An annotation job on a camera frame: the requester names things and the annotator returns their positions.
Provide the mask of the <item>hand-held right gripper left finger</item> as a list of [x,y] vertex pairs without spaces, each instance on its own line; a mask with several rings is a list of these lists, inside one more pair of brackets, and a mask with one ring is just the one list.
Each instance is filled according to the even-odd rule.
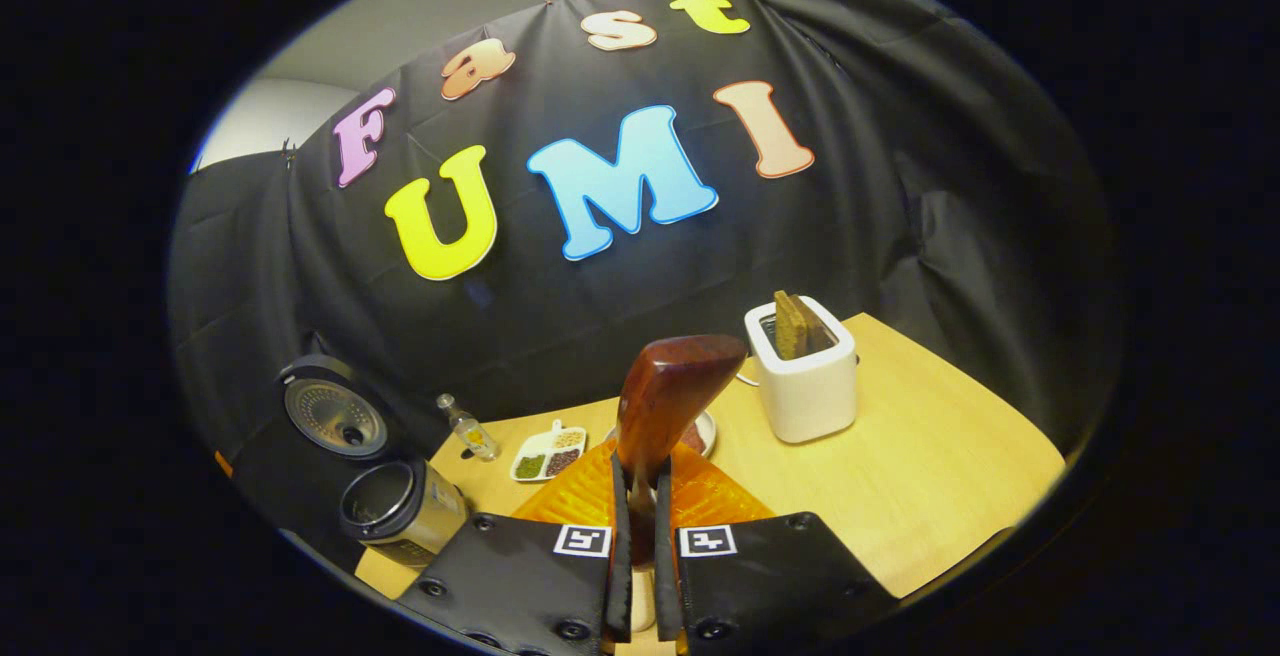
[[420,624],[517,655],[607,655],[632,639],[634,539],[608,439],[547,482],[538,519],[479,512],[398,598]]

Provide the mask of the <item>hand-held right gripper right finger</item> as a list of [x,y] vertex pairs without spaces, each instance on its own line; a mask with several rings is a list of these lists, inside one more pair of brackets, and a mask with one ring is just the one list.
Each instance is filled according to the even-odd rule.
[[860,653],[895,597],[814,512],[771,516],[677,445],[657,482],[655,628],[680,655]]

